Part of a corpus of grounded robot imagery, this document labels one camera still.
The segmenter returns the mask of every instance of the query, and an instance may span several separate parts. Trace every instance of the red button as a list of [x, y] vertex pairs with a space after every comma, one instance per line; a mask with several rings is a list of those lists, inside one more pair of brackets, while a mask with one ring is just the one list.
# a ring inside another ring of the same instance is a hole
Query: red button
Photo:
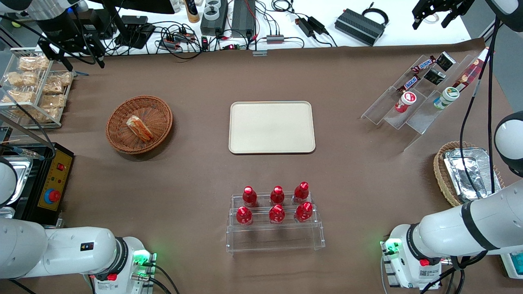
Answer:
[[421, 259], [421, 260], [419, 261], [419, 264], [420, 264], [421, 266], [428, 266], [428, 265], [430, 265], [430, 262], [429, 262], [428, 260], [426, 260], [426, 259]]
[[57, 202], [59, 199], [60, 199], [60, 191], [54, 190], [49, 193], [49, 200], [51, 202]]

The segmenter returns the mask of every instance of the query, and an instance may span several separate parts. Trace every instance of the clear plastic shelf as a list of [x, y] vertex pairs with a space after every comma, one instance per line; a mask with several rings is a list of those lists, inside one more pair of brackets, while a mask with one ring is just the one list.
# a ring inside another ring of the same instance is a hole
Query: clear plastic shelf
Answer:
[[[283, 209], [285, 219], [281, 224], [269, 222], [271, 208], [270, 193], [258, 193], [258, 207], [250, 208], [253, 224], [240, 225], [236, 220], [237, 209], [243, 206], [242, 194], [232, 195], [229, 219], [227, 221], [227, 252], [259, 252], [294, 249], [314, 249], [325, 247], [323, 223], [317, 206], [313, 205], [312, 217], [305, 222], [296, 222], [294, 212], [298, 206], [292, 205], [292, 191], [285, 191]], [[307, 199], [312, 202], [312, 195]]]
[[[414, 129], [417, 132], [417, 136], [405, 149], [419, 139], [443, 111], [434, 107], [434, 99], [436, 99], [445, 88], [452, 86], [456, 82], [459, 75], [472, 63], [473, 60], [475, 60], [475, 57], [467, 55], [461, 62], [456, 62], [456, 64], [446, 72], [437, 64], [433, 64], [422, 70], [417, 74], [421, 80], [409, 89], [410, 92], [416, 94], [416, 102], [409, 106], [405, 112], [397, 112], [394, 105], [401, 97], [401, 93], [398, 92], [397, 89], [414, 76], [414, 72], [411, 70], [412, 67], [417, 66], [428, 59], [428, 56], [422, 55], [361, 116], [362, 118], [365, 117], [369, 119], [375, 125], [378, 125], [384, 120], [397, 130], [402, 128], [404, 125]], [[447, 76], [445, 80], [438, 85], [435, 85], [424, 78], [425, 74], [432, 68], [445, 73]], [[471, 85], [469, 85], [469, 87], [473, 87], [474, 83], [477, 83], [477, 81], [475, 80]]]

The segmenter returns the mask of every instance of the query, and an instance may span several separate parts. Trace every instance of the red drink bottle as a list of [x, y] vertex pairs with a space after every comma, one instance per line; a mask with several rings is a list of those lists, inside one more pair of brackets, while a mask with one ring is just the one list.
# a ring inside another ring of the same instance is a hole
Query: red drink bottle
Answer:
[[302, 204], [309, 196], [309, 183], [301, 182], [301, 184], [294, 189], [294, 195], [292, 195], [292, 203], [294, 205]]
[[238, 208], [236, 220], [241, 225], [251, 225], [253, 224], [253, 213], [248, 208], [242, 206]]
[[305, 202], [304, 204], [300, 204], [300, 206], [298, 206], [298, 208], [296, 208], [296, 212], [294, 213], [294, 220], [296, 222], [305, 222], [311, 216], [312, 216], [312, 203]]
[[276, 204], [283, 204], [283, 200], [285, 199], [285, 195], [283, 194], [283, 188], [280, 186], [274, 187], [272, 192], [270, 193], [270, 205], [274, 206]]
[[251, 186], [247, 186], [243, 189], [243, 203], [246, 207], [258, 207], [258, 195], [254, 192]]
[[270, 223], [282, 223], [285, 218], [285, 211], [281, 205], [274, 205], [269, 210], [269, 221]]

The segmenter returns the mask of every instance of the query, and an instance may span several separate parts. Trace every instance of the woven basket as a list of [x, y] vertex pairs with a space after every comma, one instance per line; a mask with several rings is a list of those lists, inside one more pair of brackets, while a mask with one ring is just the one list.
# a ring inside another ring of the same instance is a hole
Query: woven basket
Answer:
[[[132, 116], [139, 117], [153, 133], [150, 141], [143, 142], [127, 127]], [[140, 154], [160, 145], [173, 125], [173, 113], [169, 105], [154, 96], [138, 96], [118, 106], [107, 121], [105, 136], [111, 146], [126, 154]]]
[[[434, 156], [434, 174], [436, 175], [436, 180], [438, 181], [439, 189], [445, 196], [446, 200], [452, 206], [462, 205], [463, 202], [461, 202], [461, 200], [458, 198], [458, 195], [456, 194], [456, 191], [454, 191], [454, 185], [452, 184], [452, 180], [450, 179], [447, 167], [445, 165], [445, 162], [443, 161], [443, 153], [447, 150], [456, 149], [459, 147], [460, 146], [458, 141], [449, 142], [443, 145], [439, 149], [438, 153], [436, 153], [436, 156]], [[463, 148], [472, 147], [475, 147], [475, 145], [463, 142]], [[495, 165], [494, 173], [496, 174], [497, 179], [499, 180], [499, 185], [501, 186], [501, 188], [505, 188], [505, 184], [503, 183], [503, 180], [499, 175], [499, 170], [496, 168]]]

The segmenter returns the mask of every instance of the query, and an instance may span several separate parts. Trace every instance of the white table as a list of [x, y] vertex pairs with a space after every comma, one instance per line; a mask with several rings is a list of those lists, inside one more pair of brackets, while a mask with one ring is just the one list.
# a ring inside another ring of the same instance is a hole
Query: white table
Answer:
[[[267, 9], [272, 10], [270, 6], [270, 0], [261, 0], [267, 5]], [[421, 44], [452, 44], [458, 43], [466, 40], [470, 40], [470, 35], [463, 24], [463, 21], [460, 17], [453, 20], [446, 29], [441, 27], [441, 22], [447, 13], [438, 13], [439, 21], [435, 24], [427, 24], [423, 22], [417, 30], [412, 28], [412, 23], [414, 18], [412, 16], [412, 9], [416, 5], [418, 0], [374, 0], [375, 8], [381, 9], [387, 13], [389, 16], [389, 24], [387, 25], [385, 32], [380, 39], [376, 42], [375, 46], [400, 46], [400, 45], [421, 45]], [[351, 46], [359, 47], [366, 46], [365, 44], [349, 37], [348, 35], [338, 31], [334, 28], [334, 22], [337, 17], [343, 13], [343, 9], [349, 8], [356, 12], [362, 12], [364, 9], [368, 8], [372, 1], [321, 1], [321, 0], [295, 0], [294, 1], [294, 10], [297, 13], [303, 13], [309, 16], [313, 16], [321, 23], [325, 25], [327, 30], [330, 32], [332, 37], [336, 40], [338, 46]], [[87, 1], [89, 8], [100, 9], [102, 8], [101, 4], [93, 3]], [[233, 2], [229, 5], [229, 21], [232, 21], [232, 10]], [[203, 6], [198, 6], [198, 12], [200, 18], [203, 14]], [[328, 47], [328, 45], [320, 44], [316, 42], [313, 38], [306, 38], [300, 28], [294, 23], [296, 15], [282, 13], [282, 12], [268, 12], [273, 16], [273, 18], [280, 25], [280, 33], [285, 37], [300, 37], [305, 41], [306, 48], [317, 48], [317, 47]], [[155, 14], [140, 12], [136, 10], [122, 9], [120, 15], [144, 15], [148, 16], [149, 22], [157, 21], [177, 21], [182, 24], [188, 24], [197, 34], [201, 37], [200, 32], [200, 22], [196, 24], [191, 24], [187, 19], [187, 14], [185, 7], [182, 6], [182, 10], [174, 15], [166, 14]], [[263, 19], [263, 16], [260, 13], [256, 14], [259, 23], [260, 23], [260, 33], [259, 38], [265, 37], [269, 34], [269, 26], [267, 22]], [[376, 13], [369, 13], [366, 15], [370, 19], [382, 23], [383, 18]], [[157, 26], [168, 27], [170, 24], [158, 24]], [[154, 33], [147, 43], [147, 47], [150, 53], [156, 52], [155, 41], [160, 39], [161, 34]], [[325, 34], [318, 35], [317, 38], [323, 42], [332, 42], [328, 36]], [[239, 44], [244, 45], [245, 41], [242, 38], [235, 38], [227, 41], [220, 41], [220, 45], [223, 47], [228, 44]], [[258, 43], [258, 50], [268, 50], [268, 49], [281, 49], [281, 48], [299, 48], [301, 47], [301, 41], [293, 39], [285, 41], [283, 44], [271, 44], [268, 45], [265, 42]], [[127, 47], [120, 48], [118, 52], [125, 52], [127, 54]], [[168, 53], [165, 50], [160, 50], [161, 53]], [[129, 50], [129, 54], [147, 54], [145, 47], [143, 49], [132, 48]]]

